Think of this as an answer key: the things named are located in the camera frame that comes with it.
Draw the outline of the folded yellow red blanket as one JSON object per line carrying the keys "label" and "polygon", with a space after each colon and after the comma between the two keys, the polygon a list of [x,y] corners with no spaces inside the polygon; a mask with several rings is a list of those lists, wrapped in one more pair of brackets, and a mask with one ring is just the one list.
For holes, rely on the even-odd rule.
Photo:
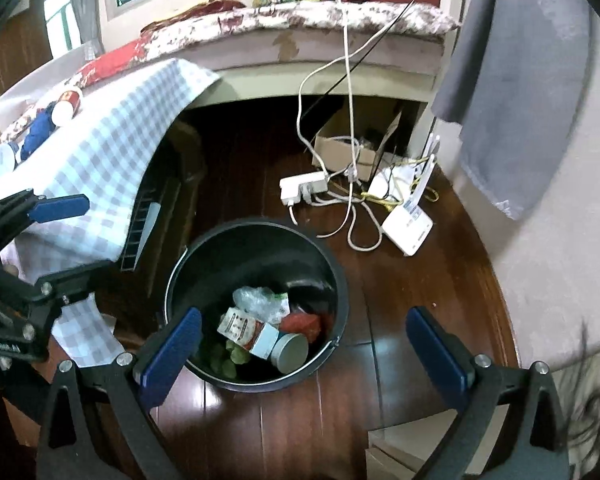
{"label": "folded yellow red blanket", "polygon": [[141,35],[156,32],[166,26],[173,25],[178,22],[189,20],[190,18],[201,18],[202,16],[217,14],[221,12],[231,11],[235,9],[243,9],[245,5],[239,0],[208,0],[206,2],[197,3],[191,8],[171,16],[163,20],[149,23],[140,30]]}

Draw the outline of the black trash bin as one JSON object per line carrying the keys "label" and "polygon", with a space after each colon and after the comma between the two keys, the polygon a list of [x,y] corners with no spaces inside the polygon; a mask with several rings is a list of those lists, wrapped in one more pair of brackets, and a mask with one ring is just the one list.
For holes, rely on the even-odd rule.
{"label": "black trash bin", "polygon": [[326,245],[268,218],[221,224],[184,252],[166,285],[163,322],[187,308],[201,314],[187,368],[242,393],[315,374],[339,346],[350,311],[346,277]]}

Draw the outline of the white power strip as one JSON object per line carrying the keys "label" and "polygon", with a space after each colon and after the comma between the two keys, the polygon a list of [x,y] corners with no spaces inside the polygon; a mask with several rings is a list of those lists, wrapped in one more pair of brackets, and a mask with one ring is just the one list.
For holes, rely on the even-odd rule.
{"label": "white power strip", "polygon": [[327,180],[328,177],[321,171],[280,179],[280,201],[285,206],[294,206],[300,200],[309,202],[312,195],[328,191]]}

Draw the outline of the light blue paper cup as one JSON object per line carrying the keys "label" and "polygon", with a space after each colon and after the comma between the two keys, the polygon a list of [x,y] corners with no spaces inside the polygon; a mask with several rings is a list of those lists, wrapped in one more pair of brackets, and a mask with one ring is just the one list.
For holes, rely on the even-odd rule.
{"label": "light blue paper cup", "polygon": [[0,144],[0,174],[10,174],[20,164],[20,146],[17,143]]}

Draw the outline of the milk carton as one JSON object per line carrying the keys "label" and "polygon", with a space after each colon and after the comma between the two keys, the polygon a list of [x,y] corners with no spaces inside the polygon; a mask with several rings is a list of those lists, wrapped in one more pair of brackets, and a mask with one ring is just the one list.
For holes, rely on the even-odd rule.
{"label": "milk carton", "polygon": [[270,357],[279,337],[276,327],[235,307],[223,314],[216,331],[233,344],[238,344],[240,348],[264,360]]}

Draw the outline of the floral red bedspread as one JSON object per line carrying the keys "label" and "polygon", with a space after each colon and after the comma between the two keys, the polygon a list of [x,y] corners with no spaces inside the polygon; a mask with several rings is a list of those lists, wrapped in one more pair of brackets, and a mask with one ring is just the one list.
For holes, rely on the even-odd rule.
{"label": "floral red bedspread", "polygon": [[63,84],[86,89],[166,58],[222,72],[327,63],[349,53],[353,63],[431,77],[440,70],[446,37],[459,27],[451,14],[428,3],[302,1],[190,18],[88,61],[2,132],[20,131],[32,108]]}

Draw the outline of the clear plastic bag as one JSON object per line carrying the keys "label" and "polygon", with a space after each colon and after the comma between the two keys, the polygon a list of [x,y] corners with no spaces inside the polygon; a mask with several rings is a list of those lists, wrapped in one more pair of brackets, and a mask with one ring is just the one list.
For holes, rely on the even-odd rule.
{"label": "clear plastic bag", "polygon": [[236,289],[232,297],[236,308],[275,327],[291,313],[286,292],[276,294],[267,287],[245,286]]}

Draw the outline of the white router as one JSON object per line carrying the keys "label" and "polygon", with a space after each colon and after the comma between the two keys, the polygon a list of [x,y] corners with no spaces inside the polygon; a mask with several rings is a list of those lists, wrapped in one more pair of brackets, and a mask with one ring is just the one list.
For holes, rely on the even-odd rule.
{"label": "white router", "polygon": [[434,222],[419,205],[437,166],[440,136],[430,133],[419,158],[401,159],[377,171],[367,191],[390,209],[381,223],[382,232],[407,257],[413,257]]}

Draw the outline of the blue patterned paper cup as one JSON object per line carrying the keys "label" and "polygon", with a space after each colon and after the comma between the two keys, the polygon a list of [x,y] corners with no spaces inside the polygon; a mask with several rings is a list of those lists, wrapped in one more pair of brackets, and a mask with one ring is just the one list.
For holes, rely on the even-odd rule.
{"label": "blue patterned paper cup", "polygon": [[288,375],[306,362],[309,341],[303,334],[283,334],[278,338],[270,354],[270,361],[280,374]]}

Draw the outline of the blue crumpled cloth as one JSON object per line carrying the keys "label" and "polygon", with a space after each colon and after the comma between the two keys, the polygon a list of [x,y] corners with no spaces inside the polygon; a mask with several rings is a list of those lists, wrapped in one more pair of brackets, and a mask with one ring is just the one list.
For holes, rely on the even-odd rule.
{"label": "blue crumpled cloth", "polygon": [[52,119],[55,105],[55,102],[51,102],[44,110],[38,111],[20,148],[22,162],[27,160],[55,131],[56,125]]}

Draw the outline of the white sheet covered table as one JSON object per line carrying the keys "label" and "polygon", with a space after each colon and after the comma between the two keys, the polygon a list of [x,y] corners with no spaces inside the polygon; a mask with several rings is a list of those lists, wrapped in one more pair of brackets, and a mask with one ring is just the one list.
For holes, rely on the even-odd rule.
{"label": "white sheet covered table", "polygon": [[87,41],[59,58],[53,58],[13,84],[0,96],[0,130],[4,131],[46,91],[66,81],[101,53],[102,47],[97,40]]}

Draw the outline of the grey hanging cloth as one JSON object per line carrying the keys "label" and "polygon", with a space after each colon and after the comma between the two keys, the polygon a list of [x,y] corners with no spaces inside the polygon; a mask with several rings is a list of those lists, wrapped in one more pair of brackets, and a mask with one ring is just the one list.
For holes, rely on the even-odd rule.
{"label": "grey hanging cloth", "polygon": [[460,164],[508,218],[539,203],[570,142],[588,71],[586,0],[470,0],[431,110]]}

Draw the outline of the pink checkered tablecloth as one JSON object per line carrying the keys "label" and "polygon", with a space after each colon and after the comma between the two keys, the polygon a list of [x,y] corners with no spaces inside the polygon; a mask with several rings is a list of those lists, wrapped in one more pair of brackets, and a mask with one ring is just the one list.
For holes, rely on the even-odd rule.
{"label": "pink checkered tablecloth", "polygon": [[166,130],[219,75],[171,58],[103,82],[79,113],[14,170],[0,167],[0,198],[22,190],[83,194],[81,217],[34,224],[1,252],[20,278],[38,278],[123,252],[140,182]]}

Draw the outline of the red plastic bag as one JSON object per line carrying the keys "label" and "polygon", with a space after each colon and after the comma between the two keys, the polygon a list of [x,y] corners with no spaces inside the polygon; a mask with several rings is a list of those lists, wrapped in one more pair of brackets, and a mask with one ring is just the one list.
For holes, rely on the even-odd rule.
{"label": "red plastic bag", "polygon": [[326,325],[321,315],[308,312],[291,312],[282,319],[279,330],[286,334],[301,334],[309,344],[326,337]]}

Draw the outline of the yellow cloth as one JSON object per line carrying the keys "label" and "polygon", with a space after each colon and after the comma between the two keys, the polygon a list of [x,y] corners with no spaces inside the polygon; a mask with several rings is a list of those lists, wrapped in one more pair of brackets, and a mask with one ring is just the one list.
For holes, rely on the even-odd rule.
{"label": "yellow cloth", "polygon": [[227,340],[224,344],[215,344],[210,351],[209,365],[214,374],[226,380],[236,379],[238,370],[250,361],[250,353]]}

